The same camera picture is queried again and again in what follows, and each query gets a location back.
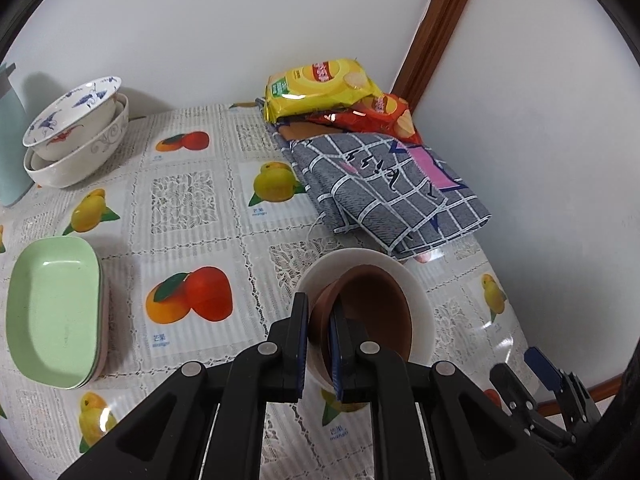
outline snack package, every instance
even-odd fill
[[[264,119],[347,107],[382,94],[353,59],[335,59],[274,74],[267,82]]]
[[[347,110],[310,114],[307,121],[346,128],[352,132],[387,134],[405,144],[422,144],[409,105],[393,94],[367,96]]]

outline light blue container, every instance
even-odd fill
[[[0,204],[8,206],[18,202],[33,184],[24,171],[22,145],[29,123],[22,103],[9,83],[15,63],[0,65]]]

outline folded cloth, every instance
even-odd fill
[[[426,146],[383,134],[332,133],[287,140],[268,129],[335,233],[364,229],[398,260],[436,248],[484,225],[490,215],[473,192]]]

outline green tray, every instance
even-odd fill
[[[100,267],[79,237],[36,240],[9,282],[6,340],[18,370],[39,383],[75,388],[98,350]]]

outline wooden trim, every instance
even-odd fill
[[[618,375],[609,381],[598,384],[589,389],[591,398],[595,402],[600,402],[604,399],[614,396],[620,389],[622,384],[622,375]],[[538,405],[538,413],[543,416],[557,415],[560,413],[560,406],[556,400],[548,400],[547,402],[541,402]]]
[[[431,0],[409,48],[393,93],[414,110],[449,43],[467,0]]]

